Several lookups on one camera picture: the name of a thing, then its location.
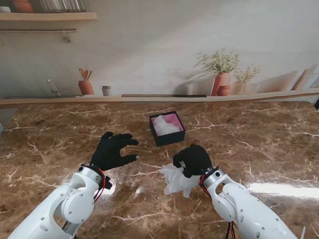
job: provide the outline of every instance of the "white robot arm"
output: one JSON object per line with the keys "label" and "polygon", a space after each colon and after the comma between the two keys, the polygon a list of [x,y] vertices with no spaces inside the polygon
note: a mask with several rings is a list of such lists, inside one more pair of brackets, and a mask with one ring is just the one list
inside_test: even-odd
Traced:
{"label": "white robot arm", "polygon": [[[71,182],[56,188],[8,239],[75,238],[77,230],[93,211],[94,193],[103,180],[104,175],[98,170],[82,165],[73,174]],[[56,223],[54,216],[66,221],[62,228]]]}
{"label": "white robot arm", "polygon": [[[297,239],[280,217],[241,184],[218,167],[201,179],[209,192],[216,212],[226,221],[234,221],[246,239]],[[224,185],[220,194],[219,185]]]}

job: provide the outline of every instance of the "black gloved hand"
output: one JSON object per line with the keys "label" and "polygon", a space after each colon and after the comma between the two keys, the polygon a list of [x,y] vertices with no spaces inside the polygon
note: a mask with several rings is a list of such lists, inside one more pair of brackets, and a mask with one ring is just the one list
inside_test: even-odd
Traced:
{"label": "black gloved hand", "polygon": [[192,144],[190,147],[183,149],[173,157],[173,165],[181,167],[180,162],[184,162],[185,168],[183,174],[186,178],[192,175],[202,175],[207,168],[211,168],[211,161],[202,146]]}
{"label": "black gloved hand", "polygon": [[95,150],[91,163],[99,166],[103,171],[117,168],[138,159],[138,155],[131,154],[121,156],[120,150],[127,145],[138,145],[139,142],[132,139],[129,133],[112,136],[112,132],[106,132]]}

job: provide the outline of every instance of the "white plastic bag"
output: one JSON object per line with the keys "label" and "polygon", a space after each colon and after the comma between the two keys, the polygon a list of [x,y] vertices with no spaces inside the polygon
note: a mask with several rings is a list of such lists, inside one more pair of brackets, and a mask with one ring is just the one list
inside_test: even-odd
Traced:
{"label": "white plastic bag", "polygon": [[172,123],[166,122],[163,116],[158,116],[154,120],[154,123],[155,123],[154,128],[158,136],[162,136],[169,133],[180,132],[178,126],[175,126]]}
{"label": "white plastic bag", "polygon": [[165,195],[184,190],[184,197],[189,197],[191,188],[196,187],[200,176],[193,175],[190,178],[186,178],[182,173],[183,170],[183,167],[176,168],[172,163],[166,166],[163,165],[162,169],[159,170],[160,173],[164,174],[164,178],[167,183],[167,186],[164,189]]}

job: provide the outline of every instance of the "marble countertop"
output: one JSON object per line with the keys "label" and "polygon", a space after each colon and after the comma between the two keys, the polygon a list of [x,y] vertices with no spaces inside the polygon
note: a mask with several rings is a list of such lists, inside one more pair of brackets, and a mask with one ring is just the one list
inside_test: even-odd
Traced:
{"label": "marble countertop", "polygon": [[[177,111],[185,140],[156,147],[149,116]],[[310,103],[51,104],[21,108],[0,135],[0,239],[90,161],[100,136],[130,132],[132,164],[107,171],[114,184],[79,239],[210,239],[227,230],[199,187],[164,195],[158,169],[193,143],[244,184],[300,238],[319,233],[319,113]]]}

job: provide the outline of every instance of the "white wall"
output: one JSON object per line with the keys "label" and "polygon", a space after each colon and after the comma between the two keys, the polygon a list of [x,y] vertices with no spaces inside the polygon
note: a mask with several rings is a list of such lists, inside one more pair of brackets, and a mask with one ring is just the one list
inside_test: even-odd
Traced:
{"label": "white wall", "polygon": [[74,72],[93,70],[119,94],[209,94],[212,74],[198,53],[227,48],[243,66],[262,65],[252,83],[319,63],[318,0],[86,0],[97,21],[3,23],[1,28],[77,28],[58,33],[0,32],[0,96],[80,95]]}

